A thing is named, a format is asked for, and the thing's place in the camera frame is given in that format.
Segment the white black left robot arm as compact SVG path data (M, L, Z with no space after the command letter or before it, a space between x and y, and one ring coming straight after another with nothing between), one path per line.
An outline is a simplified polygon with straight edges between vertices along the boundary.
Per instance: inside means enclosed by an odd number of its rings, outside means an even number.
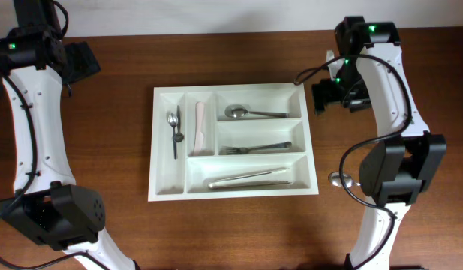
M62 92L101 68L89 45L63 43L68 12L57 1L16 1L17 27L0 39L0 77L16 144L14 194L0 220L87 269L136 269L106 230L104 202L77 185L62 132Z

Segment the large steel spoon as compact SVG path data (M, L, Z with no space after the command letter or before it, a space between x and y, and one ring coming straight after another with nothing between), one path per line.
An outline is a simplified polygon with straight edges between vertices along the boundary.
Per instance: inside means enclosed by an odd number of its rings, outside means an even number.
M279 119L288 119L289 114L285 112L258 112L258 111L250 111L246 109L243 105L232 104L225 108L224 111L225 116L238 119L242 118L248 114L258 115L258 116L268 116L272 118L279 118Z

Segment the small steel teaspoon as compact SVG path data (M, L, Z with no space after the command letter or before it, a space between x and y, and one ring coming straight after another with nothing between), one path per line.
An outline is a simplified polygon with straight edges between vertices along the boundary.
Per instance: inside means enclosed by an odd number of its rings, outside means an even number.
M176 128L178 125L178 118L177 116L170 112L167 117L167 122L172 128L172 143L173 143L173 158L177 159L177 142L176 142Z

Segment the steel tongs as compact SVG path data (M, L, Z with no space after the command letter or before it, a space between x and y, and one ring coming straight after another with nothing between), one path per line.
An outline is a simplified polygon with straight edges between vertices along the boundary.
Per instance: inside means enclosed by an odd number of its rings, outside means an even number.
M231 189L231 188L247 188L247 187L260 187L270 185L290 185L291 180L265 178L265 176L273 176L285 173L288 168L277 168L267 171L250 172L243 175L234 175L226 178L219 178L210 181L207 184L208 189Z

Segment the white plastic cutlery tray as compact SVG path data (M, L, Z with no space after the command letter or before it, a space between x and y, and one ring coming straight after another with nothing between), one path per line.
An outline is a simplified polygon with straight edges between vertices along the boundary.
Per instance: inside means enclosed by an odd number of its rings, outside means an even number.
M303 87L271 83L154 89L149 201L317 192Z

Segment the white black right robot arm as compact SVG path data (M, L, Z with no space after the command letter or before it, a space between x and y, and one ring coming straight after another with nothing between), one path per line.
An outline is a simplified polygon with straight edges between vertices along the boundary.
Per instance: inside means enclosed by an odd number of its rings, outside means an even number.
M359 168L365 214L344 267L388 269L400 223L428 190L446 153L446 140L430 132L416 108L394 23L346 16L335 28L335 39L339 54L330 52L322 65L330 77L311 87L315 112L333 103L351 111L372 108L377 125L376 138L345 153L374 146Z

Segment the pink plastic knife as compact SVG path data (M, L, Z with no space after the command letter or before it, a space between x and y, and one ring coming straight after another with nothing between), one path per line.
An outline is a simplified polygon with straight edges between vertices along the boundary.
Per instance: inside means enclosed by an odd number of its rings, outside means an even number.
M197 102L196 106L195 106L196 123L195 123L195 140L194 140L193 156L198 156L198 154L202 151L202 148L203 148L203 144L204 144L204 133L203 133L204 115L205 115L205 103L204 102Z

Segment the thin steel fork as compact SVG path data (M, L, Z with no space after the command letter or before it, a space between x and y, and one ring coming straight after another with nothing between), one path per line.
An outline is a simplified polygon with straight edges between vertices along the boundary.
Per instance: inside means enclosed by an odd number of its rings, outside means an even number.
M262 152L276 149L290 149L293 146L292 142L280 142L269 145L259 145L252 147L228 147L224 146L220 151L219 155L248 155L252 152Z

